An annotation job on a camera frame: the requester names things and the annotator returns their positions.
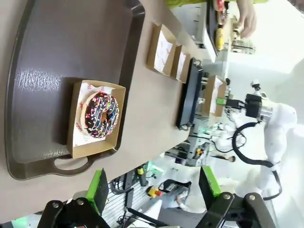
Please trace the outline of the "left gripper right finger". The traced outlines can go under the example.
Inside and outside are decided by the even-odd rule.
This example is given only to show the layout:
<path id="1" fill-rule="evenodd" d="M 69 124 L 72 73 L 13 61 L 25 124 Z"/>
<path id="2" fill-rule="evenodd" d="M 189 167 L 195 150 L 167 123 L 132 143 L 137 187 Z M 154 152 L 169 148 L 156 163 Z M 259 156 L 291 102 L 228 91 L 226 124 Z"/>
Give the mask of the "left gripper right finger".
<path id="1" fill-rule="evenodd" d="M 221 228 L 227 221 L 235 222 L 238 228 L 273 227 L 273 219 L 258 193 L 248 193 L 242 198 L 222 192 L 208 166 L 200 168 L 199 187 L 207 210 L 199 222 L 200 228 Z"/>

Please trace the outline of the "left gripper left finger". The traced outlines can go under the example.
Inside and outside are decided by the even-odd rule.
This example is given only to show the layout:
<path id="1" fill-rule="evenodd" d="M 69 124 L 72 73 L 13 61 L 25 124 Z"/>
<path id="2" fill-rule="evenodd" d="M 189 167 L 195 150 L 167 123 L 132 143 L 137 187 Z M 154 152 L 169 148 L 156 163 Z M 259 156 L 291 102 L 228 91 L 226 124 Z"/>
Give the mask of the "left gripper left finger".
<path id="1" fill-rule="evenodd" d="M 109 187 L 105 171 L 97 170 L 84 197 L 69 203 L 49 201 L 39 221 L 40 228 L 108 228 L 102 218 Z"/>

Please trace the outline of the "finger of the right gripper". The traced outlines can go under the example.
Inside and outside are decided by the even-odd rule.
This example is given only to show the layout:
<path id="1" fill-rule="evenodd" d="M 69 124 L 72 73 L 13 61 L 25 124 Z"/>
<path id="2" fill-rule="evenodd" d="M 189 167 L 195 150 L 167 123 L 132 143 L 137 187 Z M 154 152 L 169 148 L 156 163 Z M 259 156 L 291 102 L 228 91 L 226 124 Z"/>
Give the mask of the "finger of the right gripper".
<path id="1" fill-rule="evenodd" d="M 224 106 L 226 108 L 233 108 L 233 109 L 245 109 L 246 107 L 246 104 L 243 101 L 236 99 L 229 99 L 228 97 L 217 98 L 216 104 Z"/>

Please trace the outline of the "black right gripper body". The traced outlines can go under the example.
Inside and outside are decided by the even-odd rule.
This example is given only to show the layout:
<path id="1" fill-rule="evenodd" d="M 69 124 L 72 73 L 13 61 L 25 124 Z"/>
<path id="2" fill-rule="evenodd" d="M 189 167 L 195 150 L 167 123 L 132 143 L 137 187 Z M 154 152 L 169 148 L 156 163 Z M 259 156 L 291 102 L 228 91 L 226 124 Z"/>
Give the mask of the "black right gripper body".
<path id="1" fill-rule="evenodd" d="M 262 98 L 258 95 L 247 94 L 245 98 L 245 109 L 247 117 L 258 117 Z"/>

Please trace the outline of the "person's right hand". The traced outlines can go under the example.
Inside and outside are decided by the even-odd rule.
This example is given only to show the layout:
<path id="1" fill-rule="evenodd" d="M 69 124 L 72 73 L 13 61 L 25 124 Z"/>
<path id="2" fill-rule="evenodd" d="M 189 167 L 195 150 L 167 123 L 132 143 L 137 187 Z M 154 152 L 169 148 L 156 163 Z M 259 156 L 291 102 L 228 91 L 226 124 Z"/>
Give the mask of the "person's right hand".
<path id="1" fill-rule="evenodd" d="M 257 26 L 257 15 L 254 8 L 254 1 L 237 0 L 236 2 L 240 14 L 238 25 L 243 26 L 243 29 L 240 32 L 240 37 L 248 38 L 255 32 Z"/>

